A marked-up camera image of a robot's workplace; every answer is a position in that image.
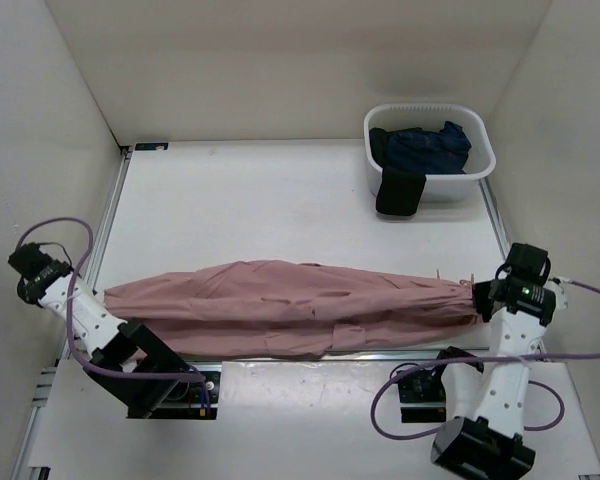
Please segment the pink trousers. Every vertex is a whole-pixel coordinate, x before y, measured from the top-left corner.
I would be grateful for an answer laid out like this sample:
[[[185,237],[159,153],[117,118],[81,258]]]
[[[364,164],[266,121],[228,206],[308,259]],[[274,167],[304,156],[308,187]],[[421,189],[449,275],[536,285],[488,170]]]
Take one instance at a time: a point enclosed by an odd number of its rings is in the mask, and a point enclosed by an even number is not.
[[[408,347],[483,322],[467,281],[281,260],[144,278],[105,290],[104,303],[175,352],[214,359]]]

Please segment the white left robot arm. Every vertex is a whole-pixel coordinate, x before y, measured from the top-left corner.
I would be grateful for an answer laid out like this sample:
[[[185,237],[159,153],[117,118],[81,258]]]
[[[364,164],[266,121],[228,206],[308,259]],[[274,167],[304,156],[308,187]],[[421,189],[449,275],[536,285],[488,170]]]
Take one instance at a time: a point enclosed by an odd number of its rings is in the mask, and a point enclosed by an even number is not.
[[[39,243],[16,248],[8,264],[20,275],[17,295],[68,322],[68,337],[84,348],[83,370],[127,406],[130,418],[149,418],[165,400],[178,400],[204,377],[149,328],[114,316],[75,274]]]

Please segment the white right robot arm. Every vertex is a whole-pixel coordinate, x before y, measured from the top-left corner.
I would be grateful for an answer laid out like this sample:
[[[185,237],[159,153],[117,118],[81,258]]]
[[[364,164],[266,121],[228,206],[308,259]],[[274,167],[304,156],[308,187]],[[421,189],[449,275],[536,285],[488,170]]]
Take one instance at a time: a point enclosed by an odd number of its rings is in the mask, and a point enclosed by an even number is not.
[[[454,350],[451,363],[429,375],[446,409],[431,461],[461,479],[520,479],[534,465],[523,417],[532,358],[557,307],[556,291],[546,285],[550,270],[547,251],[513,244],[486,297],[476,301],[489,318],[487,356]]]

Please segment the black garment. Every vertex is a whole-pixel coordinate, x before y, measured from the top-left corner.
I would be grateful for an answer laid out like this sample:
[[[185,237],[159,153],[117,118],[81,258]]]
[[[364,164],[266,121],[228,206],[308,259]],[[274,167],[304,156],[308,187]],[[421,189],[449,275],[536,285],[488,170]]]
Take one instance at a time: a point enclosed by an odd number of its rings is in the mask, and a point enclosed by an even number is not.
[[[416,214],[426,183],[421,163],[424,131],[412,128],[369,130],[372,158],[382,170],[376,195],[376,211],[384,216],[412,217]]]

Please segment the dark blue garment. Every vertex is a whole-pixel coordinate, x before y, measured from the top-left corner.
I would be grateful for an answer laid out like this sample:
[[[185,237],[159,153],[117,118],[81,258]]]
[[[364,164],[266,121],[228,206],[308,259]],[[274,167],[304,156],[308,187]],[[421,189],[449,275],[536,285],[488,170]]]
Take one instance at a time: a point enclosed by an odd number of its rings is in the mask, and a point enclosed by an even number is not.
[[[389,135],[385,166],[423,175],[461,175],[471,149],[463,128],[450,121],[439,131],[403,129]]]

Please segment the white plastic basket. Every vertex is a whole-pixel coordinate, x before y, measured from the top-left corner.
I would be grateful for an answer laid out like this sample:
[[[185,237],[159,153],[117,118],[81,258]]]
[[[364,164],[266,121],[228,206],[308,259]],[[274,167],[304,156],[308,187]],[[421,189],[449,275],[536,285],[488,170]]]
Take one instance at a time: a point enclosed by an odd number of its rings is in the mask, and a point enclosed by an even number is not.
[[[372,108],[363,122],[366,177],[378,194],[389,173],[424,176],[423,202],[455,202],[496,167],[486,125],[468,107],[393,103]]]

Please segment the blue corner label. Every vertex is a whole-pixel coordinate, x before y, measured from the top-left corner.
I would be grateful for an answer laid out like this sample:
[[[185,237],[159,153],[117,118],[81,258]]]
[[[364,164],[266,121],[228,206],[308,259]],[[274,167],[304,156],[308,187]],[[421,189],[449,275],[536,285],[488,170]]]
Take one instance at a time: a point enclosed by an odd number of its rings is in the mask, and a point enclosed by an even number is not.
[[[141,142],[134,146],[135,151],[165,151],[169,147],[168,142]]]

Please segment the right aluminium rail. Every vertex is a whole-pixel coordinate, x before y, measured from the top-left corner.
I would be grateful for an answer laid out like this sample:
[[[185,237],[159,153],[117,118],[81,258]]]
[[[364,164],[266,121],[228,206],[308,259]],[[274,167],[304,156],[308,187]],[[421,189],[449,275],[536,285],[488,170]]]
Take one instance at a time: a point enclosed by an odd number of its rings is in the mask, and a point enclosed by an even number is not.
[[[496,196],[487,179],[480,180],[478,184],[496,237],[500,255],[502,259],[505,259],[510,250],[510,241],[504,220],[498,208]]]

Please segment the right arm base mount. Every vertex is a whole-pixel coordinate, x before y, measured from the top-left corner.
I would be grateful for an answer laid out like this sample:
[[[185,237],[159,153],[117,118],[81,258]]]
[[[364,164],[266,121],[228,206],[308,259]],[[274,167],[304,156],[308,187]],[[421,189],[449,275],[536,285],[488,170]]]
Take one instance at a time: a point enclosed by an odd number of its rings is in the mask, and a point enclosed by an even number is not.
[[[396,384],[403,424],[442,423],[446,420],[446,394],[441,375],[419,370]]]

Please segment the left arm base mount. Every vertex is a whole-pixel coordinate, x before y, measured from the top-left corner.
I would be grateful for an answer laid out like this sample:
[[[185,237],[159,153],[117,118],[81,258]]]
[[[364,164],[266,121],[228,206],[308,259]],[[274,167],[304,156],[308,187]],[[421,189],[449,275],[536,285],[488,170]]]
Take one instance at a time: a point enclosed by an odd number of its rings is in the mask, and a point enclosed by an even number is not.
[[[201,383],[178,383],[150,413],[150,420],[215,420],[222,382],[220,363],[193,364],[205,379]]]

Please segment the left aluminium rail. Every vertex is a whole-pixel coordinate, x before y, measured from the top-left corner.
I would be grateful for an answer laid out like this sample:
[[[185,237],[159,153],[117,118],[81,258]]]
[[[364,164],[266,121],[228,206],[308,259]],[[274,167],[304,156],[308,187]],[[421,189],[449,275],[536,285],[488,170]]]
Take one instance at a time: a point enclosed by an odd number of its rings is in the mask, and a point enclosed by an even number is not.
[[[83,282],[90,287],[96,286],[99,277],[102,260],[104,258],[106,245],[113,225],[119,198],[122,193],[132,152],[132,146],[127,146],[122,149],[122,161],[111,188],[104,215],[95,238],[93,249],[89,256],[86,274],[83,277]],[[86,341],[86,352],[88,354],[91,354],[95,348],[103,348],[108,341],[113,340],[115,336],[119,334],[119,326],[124,324],[123,320],[117,319],[115,316],[108,313],[102,305],[98,305],[97,300],[99,297],[96,294],[93,294],[93,297],[93,301],[88,300],[86,297],[80,297],[78,298],[77,305],[78,313],[80,315],[83,313],[95,313],[100,316],[100,319],[94,321],[85,319],[87,322],[86,330],[82,330],[82,327],[79,326],[79,338]]]

